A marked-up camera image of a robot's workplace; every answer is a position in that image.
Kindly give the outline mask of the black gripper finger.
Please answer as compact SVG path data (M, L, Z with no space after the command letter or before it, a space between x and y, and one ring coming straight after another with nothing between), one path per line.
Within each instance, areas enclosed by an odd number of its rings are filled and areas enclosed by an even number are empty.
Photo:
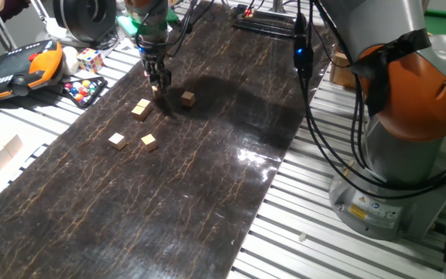
M145 72L147 73L149 77L149 83L158 88L160 85L160 73L156 68L156 62L155 61L146 61L144 63Z
M171 85L172 73L168 69L160 70L160 79L158 89L161 95L166 94L168 87Z

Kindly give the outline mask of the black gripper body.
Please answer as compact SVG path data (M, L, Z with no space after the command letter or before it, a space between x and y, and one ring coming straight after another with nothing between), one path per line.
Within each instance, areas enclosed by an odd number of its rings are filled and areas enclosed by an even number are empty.
M167 39L168 33L166 30L137 36L137 47L146 72L157 72L164 67Z

